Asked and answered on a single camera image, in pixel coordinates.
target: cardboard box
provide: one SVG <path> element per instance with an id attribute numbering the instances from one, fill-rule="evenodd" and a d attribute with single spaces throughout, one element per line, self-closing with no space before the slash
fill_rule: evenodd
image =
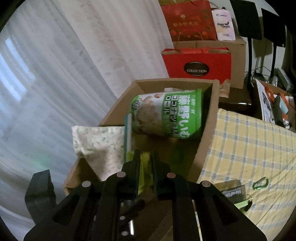
<path id="1" fill-rule="evenodd" d="M 207 151 L 212 142 L 213 131 L 216 127 L 219 101 L 218 80 L 182 78 L 136 80 L 117 100 L 106 117 L 101 121 L 100 126 L 123 126 L 124 116 L 128 113 L 131 101 L 136 95 L 161 92 L 164 88 L 168 87 L 183 90 L 201 88 L 203 90 L 202 126 L 204 131 L 201 140 L 135 135 L 135 143 L 132 148 L 138 148 L 142 151 L 150 152 L 157 151 L 161 161 L 169 163 L 170 155 L 168 155 L 168 153 L 171 153 L 176 145 L 181 145 L 185 148 L 184 158 L 190 160 L 186 164 L 186 168 L 188 170 L 190 169 L 187 179 L 196 182 L 202 170 Z M 64 183 L 65 193 L 69 194 L 75 187 L 85 180 L 95 182 L 98 181 L 98 178 L 85 159 L 78 159 Z M 152 199 L 140 215 L 134 220 L 137 240 L 148 240 L 170 209 L 170 201 L 157 201 Z M 162 227 L 163 233 L 165 234 L 170 227 L 171 225 Z"/>
<path id="2" fill-rule="evenodd" d="M 286 91 L 282 90 L 279 87 L 273 86 L 271 84 L 268 84 L 266 82 L 260 81 L 260 83 L 264 87 L 269 87 L 274 94 L 279 94 L 283 93 L 285 96 L 290 96 Z M 294 98 L 292 96 L 287 97 L 287 101 L 289 102 L 289 112 L 288 112 L 288 117 L 289 117 L 289 122 L 291 123 L 292 128 L 295 128 L 295 109 L 294 109 Z M 254 113 L 252 114 L 253 117 L 263 120 L 262 116 L 262 110 L 261 110 L 261 103 L 260 103 L 260 98 L 259 98 L 259 92 L 258 92 L 258 87 L 257 85 L 254 86 L 253 89 L 253 98 L 252 98 L 252 103 L 254 105 Z"/>
<path id="3" fill-rule="evenodd" d="M 244 86 L 244 72 L 246 66 L 246 42 L 237 37 L 234 41 L 180 41 L 174 42 L 174 48 L 222 48 L 227 47 L 231 53 L 230 87 L 242 89 Z"/>

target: white cloth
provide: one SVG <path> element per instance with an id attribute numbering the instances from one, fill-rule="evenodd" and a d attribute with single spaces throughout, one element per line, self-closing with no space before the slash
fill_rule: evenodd
<path id="1" fill-rule="evenodd" d="M 134 79 L 167 77 L 157 0 L 60 2 L 26 0 L 0 33 L 0 215 L 18 240 L 34 225 L 24 202 L 34 173 L 50 169 L 57 202 L 65 196 L 71 127 L 98 126 Z"/>
<path id="2" fill-rule="evenodd" d="M 86 159 L 94 173 L 105 181 L 123 165 L 124 126 L 73 126 L 73 147 Z"/>

